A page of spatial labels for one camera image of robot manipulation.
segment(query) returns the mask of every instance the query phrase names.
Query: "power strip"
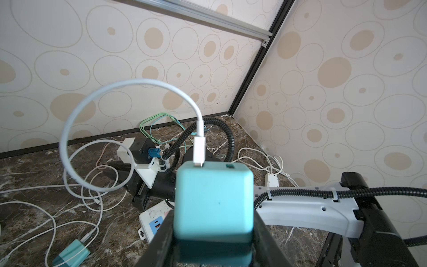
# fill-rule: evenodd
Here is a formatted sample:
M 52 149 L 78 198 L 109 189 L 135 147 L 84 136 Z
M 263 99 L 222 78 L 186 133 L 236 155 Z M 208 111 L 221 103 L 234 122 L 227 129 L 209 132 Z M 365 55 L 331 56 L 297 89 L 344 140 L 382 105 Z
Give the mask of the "power strip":
M 150 244 L 170 210 L 171 208 L 163 200 L 139 215 L 141 228 L 138 230 L 138 235 L 141 240 L 146 239 Z

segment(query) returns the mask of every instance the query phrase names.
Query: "patterned wall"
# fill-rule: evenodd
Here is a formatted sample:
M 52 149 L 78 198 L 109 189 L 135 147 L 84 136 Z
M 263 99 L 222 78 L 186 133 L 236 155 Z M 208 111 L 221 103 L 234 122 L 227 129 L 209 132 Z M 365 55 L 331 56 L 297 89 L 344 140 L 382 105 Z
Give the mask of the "patterned wall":
M 235 118 L 301 186 L 427 188 L 426 42 L 426 0 L 300 1 Z M 403 238 L 427 235 L 425 198 L 378 200 Z
M 280 3 L 252 2 L 200 1 L 268 27 Z M 243 8 L 250 10 L 246 16 L 238 12 Z M 228 111 L 260 47 L 258 40 L 113 0 L 0 1 L 0 36 L 0 152 L 58 142 L 85 96 L 124 79 L 173 84 L 204 115 Z M 131 129 L 163 111 L 195 117 L 164 89 L 120 88 L 91 102 L 70 136 Z

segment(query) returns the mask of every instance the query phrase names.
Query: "marble surface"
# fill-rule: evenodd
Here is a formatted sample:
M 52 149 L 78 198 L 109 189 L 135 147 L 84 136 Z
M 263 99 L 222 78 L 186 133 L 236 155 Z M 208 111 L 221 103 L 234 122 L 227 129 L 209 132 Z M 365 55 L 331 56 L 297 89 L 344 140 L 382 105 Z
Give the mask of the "marble surface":
M 236 139 L 236 152 L 241 147 L 258 148 L 256 143 L 230 116 L 221 116 L 232 129 Z M 153 130 L 153 135 L 161 140 L 168 140 L 181 132 L 178 126 L 167 126 Z M 140 133 L 116 136 L 112 139 L 123 140 L 126 137 L 140 137 Z M 227 153 L 227 139 L 222 130 L 216 126 L 206 133 L 208 149 L 218 158 L 224 159 Z M 69 146 L 69 154 L 76 151 L 83 144 Z M 76 171 L 85 176 L 98 160 L 104 144 L 95 144 L 78 154 L 72 161 Z M 117 146 L 109 145 L 101 164 L 108 161 L 119 160 L 116 156 Z M 263 157 L 255 152 L 244 152 L 242 155 L 250 156 L 260 164 L 266 164 Z M 256 185 L 264 184 L 265 171 L 252 170 Z M 58 150 L 45 150 L 10 158 L 0 159 L 0 190 L 22 188 L 37 185 L 58 185 L 62 181 L 63 167 L 59 160 Z M 112 181 L 102 174 L 94 180 L 98 186 L 112 186 Z M 280 186 L 291 186 L 284 176 L 280 175 Z M 80 187 L 74 191 L 80 193 Z M 126 194 L 124 200 L 114 209 L 105 211 L 99 225 L 99 235 L 89 246 L 91 254 L 82 266 L 112 266 L 132 267 L 147 248 L 147 242 L 141 241 L 137 230 L 138 211 L 131 205 L 131 196 L 124 189 L 108 193 L 103 197 L 104 208 L 114 206 Z M 97 223 L 99 212 L 88 210 L 80 199 L 70 195 L 64 188 L 35 189 L 19 191 L 0 196 L 0 202 L 26 201 L 36 204 L 55 217 L 56 224 L 74 220 L 86 220 Z M 149 207 L 158 203 L 152 200 Z M 88 201 L 90 207 L 98 209 L 99 206 L 92 200 Z M 4 257 L 22 241 L 52 227 L 52 222 L 40 210 L 23 204 L 0 205 L 0 224 L 2 232 L 0 237 L 0 257 Z M 327 232 L 287 226 L 268 226 L 271 234 L 280 248 L 296 267 L 311 267 L 316 264 Z M 58 255 L 74 239 L 82 238 L 92 227 L 83 224 L 71 224 L 59 228 L 55 242 L 50 251 L 48 262 Z M 44 266 L 46 250 L 52 238 L 52 232 L 40 236 L 16 250 L 9 259 L 9 266 Z

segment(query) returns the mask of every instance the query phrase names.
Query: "turquoise power adapter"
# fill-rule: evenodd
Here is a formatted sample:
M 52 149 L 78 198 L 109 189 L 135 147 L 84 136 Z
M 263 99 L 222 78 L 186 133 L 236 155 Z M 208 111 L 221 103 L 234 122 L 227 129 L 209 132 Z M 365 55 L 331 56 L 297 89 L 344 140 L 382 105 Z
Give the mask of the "turquoise power adapter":
M 91 253 L 85 246 L 79 241 L 74 240 L 70 245 L 68 245 L 54 260 L 53 265 L 58 265 L 73 257 L 75 254 L 79 253 L 77 256 L 67 261 L 61 266 L 64 267 L 78 267 L 82 262 L 89 256 Z
M 254 175 L 242 163 L 185 162 L 176 174 L 174 235 L 179 240 L 251 243 Z

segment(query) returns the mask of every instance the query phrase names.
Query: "wallpaper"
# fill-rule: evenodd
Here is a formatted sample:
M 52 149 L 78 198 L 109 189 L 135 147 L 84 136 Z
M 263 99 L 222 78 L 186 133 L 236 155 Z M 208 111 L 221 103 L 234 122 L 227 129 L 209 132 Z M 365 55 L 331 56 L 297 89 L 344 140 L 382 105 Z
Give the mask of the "wallpaper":
M 203 3 L 230 16 L 240 7 L 231 0 Z M 266 4 L 274 7 L 259 8 Z M 278 5 L 259 0 L 237 18 L 264 28 L 267 20 L 257 18 L 274 17 Z M 0 152 L 58 142 L 85 96 L 125 79 L 175 85 L 204 115 L 228 111 L 260 47 L 258 40 L 113 0 L 0 1 L 0 36 Z M 195 117 L 165 89 L 119 88 L 91 102 L 70 137 L 131 129 L 164 111 Z
M 426 43 L 426 0 L 300 1 L 235 118 L 300 186 L 427 188 Z M 427 235 L 425 198 L 377 199 L 403 238 Z

